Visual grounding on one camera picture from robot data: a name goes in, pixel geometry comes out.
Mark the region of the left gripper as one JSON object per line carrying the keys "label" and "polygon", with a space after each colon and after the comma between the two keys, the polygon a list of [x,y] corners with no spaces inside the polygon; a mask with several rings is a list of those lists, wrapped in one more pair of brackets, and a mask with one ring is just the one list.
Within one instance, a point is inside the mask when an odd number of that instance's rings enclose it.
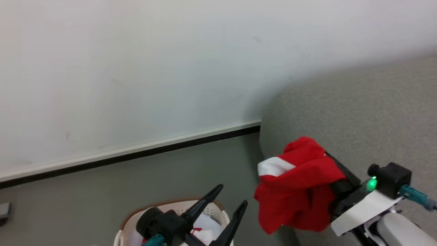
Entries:
{"label": "left gripper", "polygon": [[[204,195],[200,200],[198,200],[193,206],[189,207],[184,213],[183,218],[187,221],[184,222],[182,226],[181,238],[184,243],[188,246],[208,246],[201,239],[199,239],[194,232],[203,231],[205,224],[204,223],[194,223],[189,224],[189,222],[195,222],[206,206],[212,202],[214,202],[215,198],[220,194],[224,185],[219,184],[211,191],[209,191],[206,195]],[[247,200],[244,200],[239,207],[234,211],[232,215],[232,219],[225,227],[223,232],[219,235],[217,240],[212,241],[209,246],[230,246],[234,235],[239,227],[240,222],[242,221],[242,217],[245,214],[246,208],[248,206]]]}

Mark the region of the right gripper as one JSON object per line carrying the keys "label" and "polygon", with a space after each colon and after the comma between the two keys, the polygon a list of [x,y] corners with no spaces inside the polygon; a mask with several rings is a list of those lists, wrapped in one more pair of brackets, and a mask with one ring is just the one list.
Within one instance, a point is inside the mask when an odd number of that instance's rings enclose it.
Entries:
{"label": "right gripper", "polygon": [[336,236],[341,236],[372,220],[398,203],[402,196],[392,199],[376,189],[377,179],[361,180],[329,152],[326,155],[334,160],[351,185],[359,185],[351,193],[334,203],[333,221],[330,226]]}

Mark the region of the red and white jersey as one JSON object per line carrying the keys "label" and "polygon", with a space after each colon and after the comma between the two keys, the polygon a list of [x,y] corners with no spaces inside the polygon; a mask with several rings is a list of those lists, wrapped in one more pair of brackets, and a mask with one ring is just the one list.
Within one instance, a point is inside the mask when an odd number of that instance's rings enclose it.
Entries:
{"label": "red and white jersey", "polygon": [[335,199],[331,184],[346,176],[314,139],[300,137],[257,169],[260,183],[254,198],[264,232],[272,234],[281,226],[314,232],[328,227]]}

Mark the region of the white laundry basket brown rim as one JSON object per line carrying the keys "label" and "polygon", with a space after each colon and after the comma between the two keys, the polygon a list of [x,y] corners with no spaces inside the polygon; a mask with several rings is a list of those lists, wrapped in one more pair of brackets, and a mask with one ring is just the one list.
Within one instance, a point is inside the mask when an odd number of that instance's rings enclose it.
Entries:
{"label": "white laundry basket brown rim", "polygon": [[[140,216],[152,207],[159,208],[162,212],[174,210],[178,215],[183,214],[189,207],[194,205],[200,197],[190,197],[185,199],[175,199],[160,203],[145,205],[132,211],[122,222],[121,228],[117,232],[113,246],[141,246],[143,238],[136,231],[136,224]],[[217,224],[217,228],[223,230],[230,222],[228,214],[225,212],[223,205],[215,200],[208,204],[203,210],[202,215],[195,223],[204,223],[204,230],[211,230],[211,227],[206,226],[205,218],[209,217]]]}

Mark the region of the white cloth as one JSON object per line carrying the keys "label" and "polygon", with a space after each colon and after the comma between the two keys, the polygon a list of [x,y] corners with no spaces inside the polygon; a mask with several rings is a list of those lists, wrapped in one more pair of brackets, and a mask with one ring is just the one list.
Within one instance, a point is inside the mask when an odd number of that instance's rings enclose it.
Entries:
{"label": "white cloth", "polygon": [[119,237],[118,246],[209,246],[223,232],[223,226],[202,213],[193,222],[173,210],[164,213],[154,207],[138,219],[132,236]]}

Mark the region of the grey fabric sofa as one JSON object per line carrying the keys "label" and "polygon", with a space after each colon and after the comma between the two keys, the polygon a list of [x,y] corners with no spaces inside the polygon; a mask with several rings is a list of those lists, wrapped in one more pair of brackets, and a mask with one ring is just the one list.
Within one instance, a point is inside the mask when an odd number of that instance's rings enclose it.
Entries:
{"label": "grey fabric sofa", "polygon": [[270,158],[301,136],[361,180],[371,164],[406,167],[437,201],[437,54],[287,86],[262,118],[260,149]]}

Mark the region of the white and black baseboard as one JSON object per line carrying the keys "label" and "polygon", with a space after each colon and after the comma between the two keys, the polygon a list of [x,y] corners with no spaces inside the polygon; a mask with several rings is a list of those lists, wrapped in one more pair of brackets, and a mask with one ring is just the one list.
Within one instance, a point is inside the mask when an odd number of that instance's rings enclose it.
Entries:
{"label": "white and black baseboard", "polygon": [[0,190],[169,151],[249,135],[260,131],[261,119],[208,129],[146,144],[111,150],[0,175]]}

